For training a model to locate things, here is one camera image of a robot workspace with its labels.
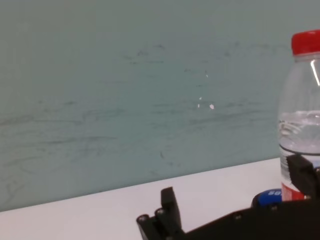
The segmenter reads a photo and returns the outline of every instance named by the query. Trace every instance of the blue label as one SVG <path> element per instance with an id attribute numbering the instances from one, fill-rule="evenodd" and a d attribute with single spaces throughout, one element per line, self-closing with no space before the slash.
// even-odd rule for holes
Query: blue label
<path id="1" fill-rule="evenodd" d="M 269 204 L 277 204 L 282 202 L 282 192 L 280 188 L 270 189 L 260 193 L 258 202 L 260 206 L 266 206 Z"/>

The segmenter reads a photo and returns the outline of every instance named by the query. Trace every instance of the teal wall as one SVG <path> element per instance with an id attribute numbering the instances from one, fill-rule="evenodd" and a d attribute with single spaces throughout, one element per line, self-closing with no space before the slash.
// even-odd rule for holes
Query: teal wall
<path id="1" fill-rule="evenodd" d="M 1 1 L 0 210 L 276 157 L 290 38 L 319 9 Z"/>

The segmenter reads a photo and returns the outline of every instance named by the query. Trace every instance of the white tabletop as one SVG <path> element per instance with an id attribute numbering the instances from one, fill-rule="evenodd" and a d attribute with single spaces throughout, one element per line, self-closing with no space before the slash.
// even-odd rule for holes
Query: white tabletop
<path id="1" fill-rule="evenodd" d="M 280 163 L 276 158 L 1 212 L 0 239 L 141 240 L 136 218 L 153 215 L 161 189 L 170 186 L 182 228 L 190 231 L 279 188 Z"/>

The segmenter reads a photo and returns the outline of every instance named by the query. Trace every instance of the plastic water bottle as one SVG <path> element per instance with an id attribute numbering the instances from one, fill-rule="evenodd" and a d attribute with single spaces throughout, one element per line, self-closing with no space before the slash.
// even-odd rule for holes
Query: plastic water bottle
<path id="1" fill-rule="evenodd" d="M 284 84 L 278 113 L 282 200 L 306 198 L 291 183 L 286 156 L 301 154 L 320 166 L 320 30 L 292 37 L 294 65 Z"/>

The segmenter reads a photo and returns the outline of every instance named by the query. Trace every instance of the red label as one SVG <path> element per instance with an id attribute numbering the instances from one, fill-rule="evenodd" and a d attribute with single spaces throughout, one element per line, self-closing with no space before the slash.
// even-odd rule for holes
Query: red label
<path id="1" fill-rule="evenodd" d="M 291 189 L 290 187 L 282 183 L 282 200 L 283 201 L 293 201 L 293 200 L 303 200 L 305 195 L 301 192 Z"/>

